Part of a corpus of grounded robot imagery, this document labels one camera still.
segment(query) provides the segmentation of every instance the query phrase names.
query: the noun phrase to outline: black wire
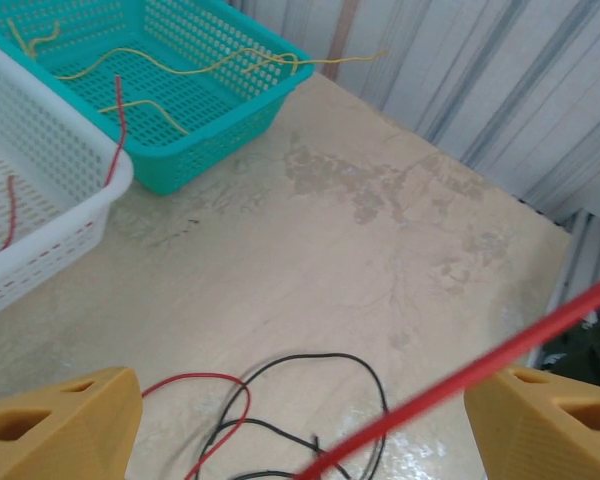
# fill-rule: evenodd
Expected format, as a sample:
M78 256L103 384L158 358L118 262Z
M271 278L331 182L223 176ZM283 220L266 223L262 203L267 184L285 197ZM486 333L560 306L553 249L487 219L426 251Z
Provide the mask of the black wire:
M288 356L279 358L277 360L274 360L270 363L267 363L263 367L259 368L253 375L251 375L247 380L245 380L244 385L240 386L236 390L236 392L229 399L229 402L227 402L227 405L225 406L224 410L222 411L222 414L220 415L220 419L218 420L216 428L214 429L213 433L211 434L211 436L207 440L206 444L202 448L199 459L201 459L204 456L204 454L207 452L207 450L215 442L215 439L219 433L219 428L222 426L225 417L227 416L229 410L231 409L232 405L234 404L234 402L236 401L236 399L238 398L240 393L242 393L242 391L245 389L245 387L247 385L249 385L253 380L255 380L258 376L260 376L265 371L267 371L270 368L275 367L276 365L279 365L281 363L288 362L291 360L319 359L319 358L345 358L345 359L352 360L352 361L362 365L369 372L369 374L373 377L373 380L376 383L376 386L378 387L378 392L380 394L380 402L382 404L383 413L386 414L389 411L389 406L387 405L387 399L386 399L386 396L384 393L384 389L382 388L382 383L380 382L378 375L373 370L373 368L371 368L371 366L367 362L362 360L361 358L358 358L355 355L351 355L348 353L305 353L305 354L298 354L298 355L288 355ZM362 476L360 477L361 479L363 479L367 473L369 475L367 477L367 480L372 480L373 477L375 476L375 474L378 470L378 467L380 466L380 460L382 458L382 453L384 451L386 441L387 441L386 434L383 435L380 438L380 440L376 440L376 442L374 444L373 452L371 454L371 457L369 458L369 464L367 465L367 467L365 468L365 471L363 472ZM257 474L257 475L261 475L263 473L264 472L255 472L255 474ZM246 480L247 478L261 478L261 477L259 477L259 476L258 477L236 477L234 480ZM198 470L196 472L195 479L196 480L200 479L200 470Z
M317 435L313 436L313 445L316 447L315 448L316 458L318 458L318 456L320 455L321 450L320 450L320 439L318 438ZM318 480L322 480L322 475L320 475L318 477Z
M219 425L215 431L216 431L216 433L220 433L222 430L235 425L236 423L238 423L238 421L239 420L229 420L228 422L224 422L222 425ZM284 430L276 427L275 425L271 425L270 423L267 423L264 420L259 420L257 418L247 418L247 419L245 419L244 423L250 423L252 425L260 425L261 427L268 428L273 433L277 433L278 435L280 435L284 438L287 438L293 442L296 442L296 443L302 445L303 447L307 447L316 454L325 453L324 450L322 450L320 448L319 444L316 445L315 443L307 442L306 440L296 437L295 435L292 435L291 433L285 432ZM338 471L342 474L342 476L344 478L346 478L347 480L351 480L351 475L349 475L349 473L342 466L336 465L336 468L338 469Z
M265 470L264 472L245 473L244 475L233 477L231 480L249 480L250 478L264 477L293 478L293 473L281 472L279 470Z

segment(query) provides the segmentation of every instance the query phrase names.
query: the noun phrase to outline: plastic basket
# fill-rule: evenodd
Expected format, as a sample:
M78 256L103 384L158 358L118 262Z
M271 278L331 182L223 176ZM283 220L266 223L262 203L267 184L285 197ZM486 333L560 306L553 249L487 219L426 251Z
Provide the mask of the plastic basket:
M0 51L0 310L102 238L109 205L133 178L116 144ZM13 175L15 210L9 196ZM16 213L13 242L2 247Z
M25 42L48 36L56 40L29 59L11 34L16 25ZM114 74L124 83L126 102L152 100L187 130L183 134L153 106L126 109L136 178L158 194L169 194L225 158L273 121L285 97L307 79L313 66L270 63L245 73L263 59L244 53L212 72L173 75L146 59L116 53L88 75L60 81L92 65L113 48L130 47L176 70L207 67L242 48L266 54L307 55L221 0L0 0L0 48L33 72L84 116L117 138Z

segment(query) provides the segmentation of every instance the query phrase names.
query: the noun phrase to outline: red cable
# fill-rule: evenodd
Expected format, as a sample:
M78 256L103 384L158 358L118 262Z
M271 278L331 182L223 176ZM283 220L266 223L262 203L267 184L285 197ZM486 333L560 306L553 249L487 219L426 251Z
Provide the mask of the red cable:
M11 205L11 211L9 213L9 233L7 234L7 238L2 245L0 251L6 249L9 245L13 243L13 238L16 234L16 192L14 188L16 176L9 175L7 177L7 191L9 192L9 204Z
M198 472L198 470L200 470L202 464L206 462L207 459L211 455L213 455L222 445L224 445L227 442L227 440L229 440L229 438L231 438L233 434L236 433L236 431L244 424L244 421L247 419L247 415L249 414L249 409L251 408L251 392L249 391L249 387L247 387L247 385L242 380L231 375L225 375L224 373L183 373L180 375L174 375L173 377L166 378L161 382L156 383L152 387L147 388L144 392L142 392L142 397L146 397L147 395L150 395L159 388L164 387L169 383L182 380L183 378L220 378L223 380L229 380L233 383L242 386L242 388L244 388L244 391L247 393L247 402L245 404L244 411L242 412L242 416L238 420L238 423L236 423L233 426L233 428L229 430L229 433L222 437L222 439L220 439L220 441L216 443L216 445L211 450L205 453L203 457L198 461L198 463L196 463L193 466L193 468L189 471L189 473L187 473L187 476L184 477L184 479L190 480Z
M434 384L402 406L359 430L332 450L321 454L296 480L314 480L329 467L340 463L346 456L397 428L450 396L464 390L511 364L536 345L559 335L579 322L592 310L600 307L600 283L587 292L559 307L511 339L503 342L484 356L446 379Z
M107 173L107 179L104 182L105 187L109 185L113 178L113 174L118 166L118 158L120 158L122 147L124 147L124 142L127 139L127 122L124 118L124 107L122 106L122 82L120 80L120 75L116 75L116 104L118 105L118 116L120 117L120 141L116 147L116 152L113 154L113 160L111 160L109 173Z

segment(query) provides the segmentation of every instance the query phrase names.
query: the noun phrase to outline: white plastic basket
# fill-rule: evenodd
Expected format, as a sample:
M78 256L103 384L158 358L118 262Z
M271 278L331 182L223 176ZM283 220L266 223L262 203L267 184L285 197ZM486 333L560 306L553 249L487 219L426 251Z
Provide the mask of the white plastic basket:
M111 98L115 99L114 79ZM133 178L122 152L103 187L116 145L53 91L0 51L0 310L95 247L111 202ZM7 179L14 175L11 245Z

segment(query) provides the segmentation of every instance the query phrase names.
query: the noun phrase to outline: teal plastic basket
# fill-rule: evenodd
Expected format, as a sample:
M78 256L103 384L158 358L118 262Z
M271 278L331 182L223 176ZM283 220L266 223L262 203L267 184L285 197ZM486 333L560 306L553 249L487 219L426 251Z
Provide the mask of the teal plastic basket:
M26 44L60 33L29 58L12 35L11 20ZM136 178L166 195L189 183L271 125L286 96L313 73L313 65L270 62L242 53L220 68L174 75L131 53L114 53L80 79L61 81L118 47L140 50L168 67L198 70L243 48L268 55L308 56L221 0L0 0L0 48L74 106L111 138L120 136L118 114L98 113L115 105L114 75L122 77L124 101L154 106L125 109L125 150Z

